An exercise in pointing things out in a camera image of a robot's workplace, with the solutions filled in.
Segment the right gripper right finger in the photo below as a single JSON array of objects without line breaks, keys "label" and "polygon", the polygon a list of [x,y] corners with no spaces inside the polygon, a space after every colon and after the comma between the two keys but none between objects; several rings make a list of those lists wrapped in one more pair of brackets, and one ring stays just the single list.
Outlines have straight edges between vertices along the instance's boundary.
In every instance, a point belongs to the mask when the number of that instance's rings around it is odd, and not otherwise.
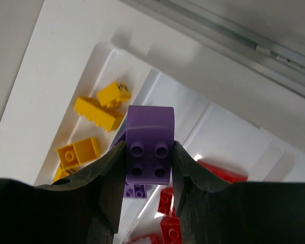
[{"label": "right gripper right finger", "polygon": [[172,184],[183,243],[305,243],[305,182],[230,184],[174,142]]}]

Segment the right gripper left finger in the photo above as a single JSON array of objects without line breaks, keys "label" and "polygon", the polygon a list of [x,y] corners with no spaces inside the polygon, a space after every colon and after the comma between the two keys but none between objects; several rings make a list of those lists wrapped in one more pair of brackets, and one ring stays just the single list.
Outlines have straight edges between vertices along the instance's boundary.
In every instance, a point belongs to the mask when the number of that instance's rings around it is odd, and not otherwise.
[{"label": "right gripper left finger", "polygon": [[51,185],[0,178],[0,243],[112,243],[125,178],[124,142]]}]

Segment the red arch lego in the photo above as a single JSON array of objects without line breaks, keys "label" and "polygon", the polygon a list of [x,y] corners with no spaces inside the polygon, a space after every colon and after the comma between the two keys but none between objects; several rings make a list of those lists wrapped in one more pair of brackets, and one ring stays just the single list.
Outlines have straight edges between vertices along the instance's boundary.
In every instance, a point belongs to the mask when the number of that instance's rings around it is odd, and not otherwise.
[{"label": "red arch lego", "polygon": [[181,244],[179,218],[175,215],[173,202],[173,188],[164,188],[160,192],[158,212],[164,214],[160,221],[161,235],[165,244]]}]

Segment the yellow oval lego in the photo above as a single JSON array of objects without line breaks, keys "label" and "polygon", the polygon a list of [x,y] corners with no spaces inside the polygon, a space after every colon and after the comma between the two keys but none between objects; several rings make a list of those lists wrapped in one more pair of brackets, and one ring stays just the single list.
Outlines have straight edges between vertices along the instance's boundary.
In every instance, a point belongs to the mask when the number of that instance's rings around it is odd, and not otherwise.
[{"label": "yellow oval lego", "polygon": [[53,182],[56,182],[62,178],[65,178],[69,175],[72,175],[74,174],[75,172],[77,172],[77,169],[69,169],[69,170],[64,170],[61,166],[61,164],[59,164],[57,170],[56,170],[56,173],[54,175],[54,178],[53,178]]}]

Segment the purple flower lego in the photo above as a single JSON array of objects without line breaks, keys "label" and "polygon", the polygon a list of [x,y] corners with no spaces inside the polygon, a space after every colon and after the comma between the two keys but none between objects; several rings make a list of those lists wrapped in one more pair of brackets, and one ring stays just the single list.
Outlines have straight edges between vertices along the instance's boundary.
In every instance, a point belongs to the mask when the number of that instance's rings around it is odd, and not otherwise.
[{"label": "purple flower lego", "polygon": [[134,185],[125,183],[125,198],[147,198],[147,192],[153,188],[152,185]]}]

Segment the purple fan lego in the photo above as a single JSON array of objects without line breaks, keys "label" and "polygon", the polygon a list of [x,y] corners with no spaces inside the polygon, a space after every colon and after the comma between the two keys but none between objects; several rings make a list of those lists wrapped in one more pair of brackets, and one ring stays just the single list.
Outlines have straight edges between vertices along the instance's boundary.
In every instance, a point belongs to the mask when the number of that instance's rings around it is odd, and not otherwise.
[{"label": "purple fan lego", "polygon": [[126,140],[126,130],[123,130],[123,132],[118,136],[117,139],[114,140],[113,144],[111,145],[110,149],[115,147],[119,142]]}]

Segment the yellow curved lego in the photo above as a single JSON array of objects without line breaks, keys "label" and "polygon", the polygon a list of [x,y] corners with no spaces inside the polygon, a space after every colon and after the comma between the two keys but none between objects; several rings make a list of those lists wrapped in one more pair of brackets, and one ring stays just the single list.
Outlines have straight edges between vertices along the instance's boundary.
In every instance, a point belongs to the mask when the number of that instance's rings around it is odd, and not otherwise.
[{"label": "yellow curved lego", "polygon": [[107,132],[117,130],[124,118],[124,115],[118,111],[102,107],[94,98],[78,97],[74,110],[79,116],[84,116]]}]

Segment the purple curved lego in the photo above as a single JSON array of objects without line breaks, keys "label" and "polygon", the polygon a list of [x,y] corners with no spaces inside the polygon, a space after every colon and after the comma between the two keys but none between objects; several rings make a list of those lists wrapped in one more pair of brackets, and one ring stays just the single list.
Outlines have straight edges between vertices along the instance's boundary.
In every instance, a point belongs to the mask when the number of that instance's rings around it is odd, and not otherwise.
[{"label": "purple curved lego", "polygon": [[174,128],[173,107],[129,106],[126,123],[127,183],[169,184]]}]

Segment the small yellow lego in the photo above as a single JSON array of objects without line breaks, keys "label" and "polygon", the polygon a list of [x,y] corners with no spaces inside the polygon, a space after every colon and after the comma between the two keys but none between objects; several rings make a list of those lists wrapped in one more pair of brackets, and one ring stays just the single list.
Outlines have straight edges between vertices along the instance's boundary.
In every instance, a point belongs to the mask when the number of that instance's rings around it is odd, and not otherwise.
[{"label": "small yellow lego", "polygon": [[131,98],[131,92],[125,83],[115,81],[98,91],[96,96],[101,106],[114,108],[128,101]]}]

